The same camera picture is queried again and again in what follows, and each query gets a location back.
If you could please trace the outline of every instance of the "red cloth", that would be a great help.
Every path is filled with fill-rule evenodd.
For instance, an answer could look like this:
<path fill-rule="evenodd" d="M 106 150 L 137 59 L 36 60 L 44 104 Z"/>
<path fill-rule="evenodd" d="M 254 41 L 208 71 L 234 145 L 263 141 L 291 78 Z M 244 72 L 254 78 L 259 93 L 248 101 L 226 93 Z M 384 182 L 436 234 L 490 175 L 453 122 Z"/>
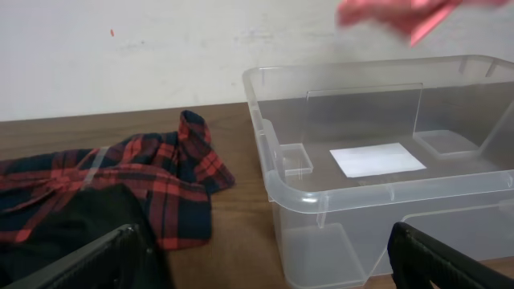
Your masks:
<path fill-rule="evenodd" d="M 0 242 L 24 241 L 84 186 L 125 184 L 161 248 L 202 245 L 211 235 L 210 195 L 234 182 L 210 147 L 205 121 L 184 111 L 178 132 L 135 135 L 108 149 L 1 161 Z"/>
<path fill-rule="evenodd" d="M 410 37 L 413 46 L 460 4 L 500 6 L 508 0 L 344 0 L 338 8 L 339 24 L 350 26 L 372 18 Z"/>

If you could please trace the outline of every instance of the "pink fabric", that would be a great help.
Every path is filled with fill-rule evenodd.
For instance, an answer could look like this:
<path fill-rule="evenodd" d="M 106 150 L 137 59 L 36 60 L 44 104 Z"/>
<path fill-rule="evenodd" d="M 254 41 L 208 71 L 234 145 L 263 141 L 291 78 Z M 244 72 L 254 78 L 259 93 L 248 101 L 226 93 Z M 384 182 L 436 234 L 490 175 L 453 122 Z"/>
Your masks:
<path fill-rule="evenodd" d="M 509 0 L 344 0 L 338 8 L 339 24 L 351 26 L 375 19 L 410 36 L 413 46 L 460 4 L 501 6 Z"/>

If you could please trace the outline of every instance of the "transparent bin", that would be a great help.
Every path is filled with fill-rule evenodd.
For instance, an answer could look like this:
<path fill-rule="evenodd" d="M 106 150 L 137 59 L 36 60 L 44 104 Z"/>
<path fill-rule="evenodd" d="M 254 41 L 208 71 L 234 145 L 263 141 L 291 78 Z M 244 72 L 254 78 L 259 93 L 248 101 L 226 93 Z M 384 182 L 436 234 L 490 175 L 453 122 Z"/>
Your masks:
<path fill-rule="evenodd" d="M 266 67 L 243 82 L 291 287 L 353 287 L 390 273 L 398 221 L 477 260 L 514 256 L 513 63 L 470 55 Z M 387 144 L 424 169 L 347 177 L 330 153 Z"/>

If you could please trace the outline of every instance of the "black object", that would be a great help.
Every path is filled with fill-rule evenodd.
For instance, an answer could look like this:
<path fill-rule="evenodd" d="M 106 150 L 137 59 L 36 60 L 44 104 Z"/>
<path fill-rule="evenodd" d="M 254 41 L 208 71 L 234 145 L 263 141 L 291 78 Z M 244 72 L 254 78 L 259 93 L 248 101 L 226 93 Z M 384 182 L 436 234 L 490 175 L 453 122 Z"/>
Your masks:
<path fill-rule="evenodd" d="M 397 222 L 387 244 L 397 289 L 512 289 L 514 280 Z"/>
<path fill-rule="evenodd" d="M 86 189 L 25 242 L 0 246 L 0 287 L 173 288 L 164 257 L 126 186 Z"/>
<path fill-rule="evenodd" d="M 124 225 L 4 288 L 130 288 L 142 248 L 137 225 Z"/>

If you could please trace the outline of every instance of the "table surface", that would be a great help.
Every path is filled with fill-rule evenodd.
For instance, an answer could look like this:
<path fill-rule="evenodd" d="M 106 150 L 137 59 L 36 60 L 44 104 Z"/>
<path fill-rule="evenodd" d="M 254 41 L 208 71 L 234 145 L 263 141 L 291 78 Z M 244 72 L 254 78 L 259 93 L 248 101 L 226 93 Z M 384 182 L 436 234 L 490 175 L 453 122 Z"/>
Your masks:
<path fill-rule="evenodd" d="M 0 159 L 113 145 L 137 133 L 177 130 L 183 108 L 0 123 Z M 247 104 L 190 108 L 203 116 L 214 149 L 234 174 L 234 188 L 212 197 L 213 237 L 205 246 L 168 253 L 182 288 L 286 289 Z M 514 277 L 514 261 L 486 262 Z M 393 289 L 389 276 L 365 288 Z"/>

